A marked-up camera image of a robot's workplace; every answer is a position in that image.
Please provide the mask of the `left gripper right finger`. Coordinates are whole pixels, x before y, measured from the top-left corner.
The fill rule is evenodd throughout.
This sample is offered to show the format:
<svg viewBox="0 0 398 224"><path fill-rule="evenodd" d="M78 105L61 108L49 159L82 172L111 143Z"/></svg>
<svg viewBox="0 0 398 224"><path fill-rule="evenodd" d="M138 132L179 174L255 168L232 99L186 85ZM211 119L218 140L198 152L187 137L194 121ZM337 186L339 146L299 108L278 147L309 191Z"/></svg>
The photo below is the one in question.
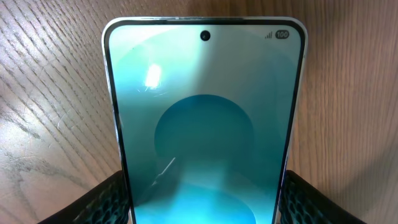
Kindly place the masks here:
<svg viewBox="0 0 398 224"><path fill-rule="evenodd" d="M292 170L284 174L279 212L281 224L365 224Z"/></svg>

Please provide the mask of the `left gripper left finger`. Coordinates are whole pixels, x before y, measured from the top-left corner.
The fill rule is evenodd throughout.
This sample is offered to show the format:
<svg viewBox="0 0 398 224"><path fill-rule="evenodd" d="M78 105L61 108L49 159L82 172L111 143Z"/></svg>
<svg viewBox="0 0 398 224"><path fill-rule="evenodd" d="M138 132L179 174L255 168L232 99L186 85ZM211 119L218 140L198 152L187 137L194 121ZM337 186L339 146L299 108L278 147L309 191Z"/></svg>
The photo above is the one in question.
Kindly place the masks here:
<svg viewBox="0 0 398 224"><path fill-rule="evenodd" d="M119 170L82 197L39 224L127 224L129 198Z"/></svg>

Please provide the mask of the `teal screen smartphone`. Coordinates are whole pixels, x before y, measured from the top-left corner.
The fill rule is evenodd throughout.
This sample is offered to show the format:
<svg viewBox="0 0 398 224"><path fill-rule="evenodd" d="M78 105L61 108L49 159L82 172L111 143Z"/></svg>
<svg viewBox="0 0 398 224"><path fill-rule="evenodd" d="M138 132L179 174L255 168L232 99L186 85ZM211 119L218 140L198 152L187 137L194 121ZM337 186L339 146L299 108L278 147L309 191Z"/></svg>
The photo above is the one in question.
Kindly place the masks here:
<svg viewBox="0 0 398 224"><path fill-rule="evenodd" d="M119 17L101 45L132 222L274 223L305 26Z"/></svg>

